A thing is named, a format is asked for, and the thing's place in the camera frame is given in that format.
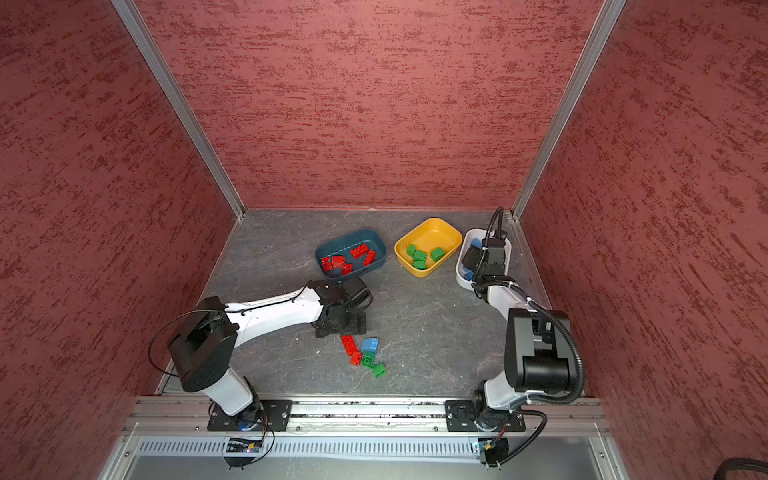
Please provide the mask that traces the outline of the green hollow lego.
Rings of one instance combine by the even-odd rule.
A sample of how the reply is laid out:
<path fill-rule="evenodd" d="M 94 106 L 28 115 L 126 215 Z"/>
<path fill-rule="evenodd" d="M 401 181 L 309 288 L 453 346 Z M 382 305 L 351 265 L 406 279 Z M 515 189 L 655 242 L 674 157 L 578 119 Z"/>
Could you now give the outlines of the green hollow lego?
<path fill-rule="evenodd" d="M 375 358 L 376 355 L 374 353 L 366 351 L 362 354 L 361 365 L 363 367 L 372 369 L 375 365 Z"/>

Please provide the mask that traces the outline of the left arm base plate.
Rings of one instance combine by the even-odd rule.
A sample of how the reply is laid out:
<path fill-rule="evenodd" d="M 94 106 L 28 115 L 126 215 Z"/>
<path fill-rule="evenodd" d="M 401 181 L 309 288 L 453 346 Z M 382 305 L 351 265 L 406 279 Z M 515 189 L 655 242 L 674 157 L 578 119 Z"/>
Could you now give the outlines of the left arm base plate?
<path fill-rule="evenodd" d="M 284 432 L 291 416 L 291 400 L 259 400 L 232 416 L 211 402 L 207 430 L 210 432 Z"/>

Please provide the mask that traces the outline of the light blue sloped lego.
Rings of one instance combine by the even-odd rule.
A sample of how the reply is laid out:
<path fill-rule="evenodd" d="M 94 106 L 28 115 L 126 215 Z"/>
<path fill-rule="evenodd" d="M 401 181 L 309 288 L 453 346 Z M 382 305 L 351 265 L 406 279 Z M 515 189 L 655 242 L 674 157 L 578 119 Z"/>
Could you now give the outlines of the light blue sloped lego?
<path fill-rule="evenodd" d="M 361 344 L 361 350 L 364 353 L 376 354 L 379 346 L 379 339 L 375 337 L 365 338 Z"/>

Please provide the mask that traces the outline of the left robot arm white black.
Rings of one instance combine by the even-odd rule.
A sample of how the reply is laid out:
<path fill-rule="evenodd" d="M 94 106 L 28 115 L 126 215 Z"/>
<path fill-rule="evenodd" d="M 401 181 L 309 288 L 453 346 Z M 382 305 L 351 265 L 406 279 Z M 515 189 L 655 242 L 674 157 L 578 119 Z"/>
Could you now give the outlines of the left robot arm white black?
<path fill-rule="evenodd" d="M 297 325 L 311 326 L 318 338 L 363 334 L 372 301 L 360 278 L 309 281 L 293 292 L 243 303 L 224 303 L 212 296 L 182 315 L 167 349 L 184 392 L 202 393 L 224 415 L 254 424 L 264 407 L 255 389 L 231 366 L 235 350 Z"/>

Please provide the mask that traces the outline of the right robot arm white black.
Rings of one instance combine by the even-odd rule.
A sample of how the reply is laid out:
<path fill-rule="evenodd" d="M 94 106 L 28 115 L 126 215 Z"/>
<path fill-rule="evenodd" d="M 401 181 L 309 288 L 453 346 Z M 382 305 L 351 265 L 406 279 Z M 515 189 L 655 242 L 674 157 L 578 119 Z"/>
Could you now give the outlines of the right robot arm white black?
<path fill-rule="evenodd" d="M 584 361 L 570 320 L 563 312 L 544 308 L 507 275 L 510 256 L 508 240 L 472 229 L 456 265 L 459 285 L 507 322 L 503 370 L 474 393 L 474 421 L 487 431 L 530 402 L 572 403 L 585 386 Z"/>

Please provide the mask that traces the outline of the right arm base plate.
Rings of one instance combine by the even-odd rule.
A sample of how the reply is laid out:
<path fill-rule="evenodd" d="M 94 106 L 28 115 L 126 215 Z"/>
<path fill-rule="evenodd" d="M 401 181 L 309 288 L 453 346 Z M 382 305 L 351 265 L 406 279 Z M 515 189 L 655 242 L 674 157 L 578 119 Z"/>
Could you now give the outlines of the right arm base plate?
<path fill-rule="evenodd" d="M 449 432 L 519 433 L 526 430 L 519 414 L 476 405 L 470 400 L 448 400 L 444 403 Z"/>

